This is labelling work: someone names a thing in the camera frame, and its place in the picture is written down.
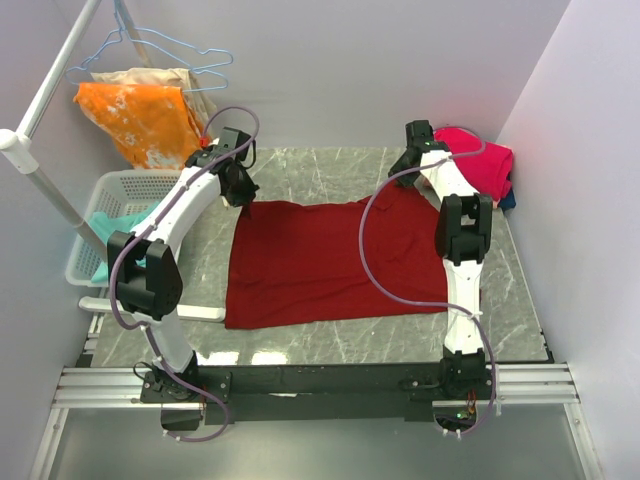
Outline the dark red t shirt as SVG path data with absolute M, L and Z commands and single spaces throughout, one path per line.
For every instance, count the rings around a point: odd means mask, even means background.
M 374 201 L 243 209 L 230 254 L 225 325 L 250 330 L 440 311 L 447 283 L 437 210 L 415 189 Z

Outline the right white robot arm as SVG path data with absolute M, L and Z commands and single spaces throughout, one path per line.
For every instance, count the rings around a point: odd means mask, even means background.
M 466 180 L 449 146 L 435 139 L 429 121 L 407 123 L 405 134 L 406 149 L 388 176 L 403 187 L 423 177 L 440 201 L 435 250 L 443 260 L 450 304 L 444 351 L 474 355 L 484 347 L 477 322 L 480 277 L 491 244 L 492 199 Z

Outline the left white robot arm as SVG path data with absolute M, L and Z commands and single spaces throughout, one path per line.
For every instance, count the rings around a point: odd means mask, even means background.
M 110 302 L 142 328 L 156 356 L 154 365 L 170 371 L 164 389 L 176 401 L 193 399 L 200 388 L 197 373 L 188 368 L 195 353 L 184 336 L 177 312 L 183 280 L 176 254 L 203 211 L 223 198 L 232 207 L 245 207 L 259 186 L 244 164 L 256 159 L 255 138 L 226 127 L 213 144 L 194 151 L 169 193 L 151 214 L 130 232 L 114 232 L 107 242 Z

